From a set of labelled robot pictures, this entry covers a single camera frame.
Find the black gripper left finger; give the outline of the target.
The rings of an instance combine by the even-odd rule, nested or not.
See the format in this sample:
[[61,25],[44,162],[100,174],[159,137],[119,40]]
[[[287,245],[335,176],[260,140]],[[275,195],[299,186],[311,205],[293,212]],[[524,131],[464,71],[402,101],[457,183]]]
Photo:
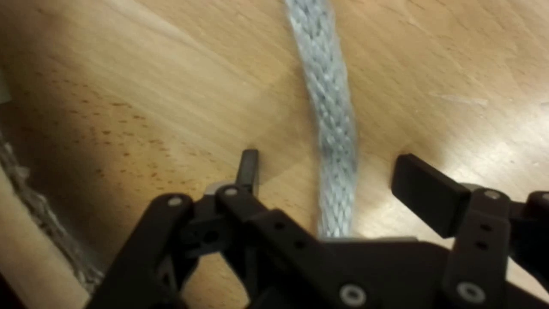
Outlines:
[[234,183],[251,192],[258,180],[258,150],[244,149],[239,155]]

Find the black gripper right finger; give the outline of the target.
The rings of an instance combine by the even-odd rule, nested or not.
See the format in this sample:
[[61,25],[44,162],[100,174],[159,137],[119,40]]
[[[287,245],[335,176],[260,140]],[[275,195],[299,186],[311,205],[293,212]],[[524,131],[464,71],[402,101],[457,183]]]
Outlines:
[[411,152],[395,157],[390,193],[442,238],[457,231],[469,198],[464,185]]

